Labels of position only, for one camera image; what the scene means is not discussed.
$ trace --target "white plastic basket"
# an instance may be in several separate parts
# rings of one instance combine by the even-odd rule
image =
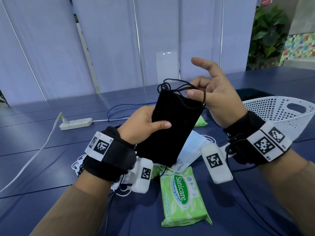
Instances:
[[[291,97],[270,96],[243,101],[247,110],[274,125],[290,140],[294,141],[305,129],[315,113],[315,104]],[[306,108],[300,113],[288,108],[288,104],[301,105]]]

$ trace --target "sanicare logo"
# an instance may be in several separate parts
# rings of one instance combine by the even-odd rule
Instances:
[[[179,175],[173,175],[171,179],[171,187],[174,194],[174,198],[181,205],[187,205],[189,200],[189,190],[184,178]]]

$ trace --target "basket handle hole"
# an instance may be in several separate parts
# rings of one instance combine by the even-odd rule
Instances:
[[[298,105],[295,103],[289,103],[287,105],[287,108],[293,111],[297,111],[299,113],[305,113],[306,112],[306,107],[302,106],[302,105]]]

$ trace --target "white face mask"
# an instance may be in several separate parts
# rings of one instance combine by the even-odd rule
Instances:
[[[200,149],[211,144],[207,138],[195,131],[189,134],[179,156],[177,162],[170,168],[175,172],[184,171],[191,163],[193,163],[200,155]]]

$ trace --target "wet wipes pack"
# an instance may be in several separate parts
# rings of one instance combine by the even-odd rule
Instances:
[[[165,216],[163,227],[187,226],[201,220],[212,224],[191,167],[182,173],[167,170],[160,183]]]

